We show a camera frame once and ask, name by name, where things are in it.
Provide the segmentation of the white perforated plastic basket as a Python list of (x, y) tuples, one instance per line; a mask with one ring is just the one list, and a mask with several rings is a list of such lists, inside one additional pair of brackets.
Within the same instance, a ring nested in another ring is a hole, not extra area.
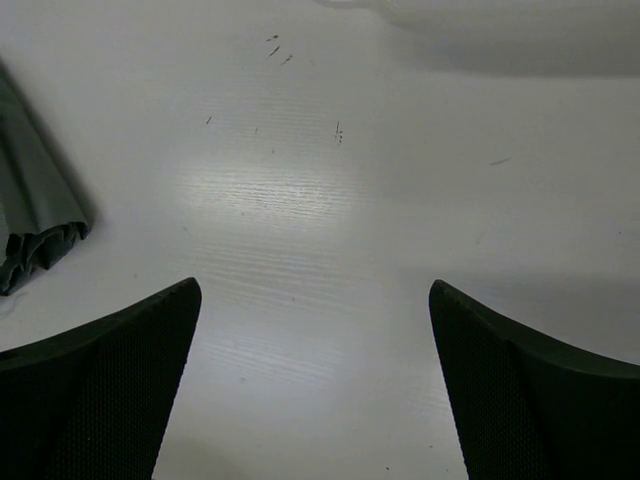
[(472, 75), (616, 78), (639, 74), (636, 1), (326, 1), (386, 25), (406, 66)]

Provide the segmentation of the grey pleated skirt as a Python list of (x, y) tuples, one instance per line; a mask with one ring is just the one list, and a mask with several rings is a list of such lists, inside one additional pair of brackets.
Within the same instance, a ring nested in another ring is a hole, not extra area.
[(13, 72), (1, 64), (1, 294), (51, 269), (92, 230), (95, 209)]

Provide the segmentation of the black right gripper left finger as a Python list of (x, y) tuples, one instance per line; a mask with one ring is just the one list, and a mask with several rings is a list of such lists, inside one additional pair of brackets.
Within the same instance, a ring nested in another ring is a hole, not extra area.
[(2, 478), (151, 478), (201, 302), (187, 278), (2, 352)]

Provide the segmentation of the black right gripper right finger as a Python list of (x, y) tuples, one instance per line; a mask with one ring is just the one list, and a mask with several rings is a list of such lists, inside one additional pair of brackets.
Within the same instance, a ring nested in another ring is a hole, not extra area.
[(429, 312), (469, 478), (638, 478), (638, 366), (556, 340), (442, 280)]

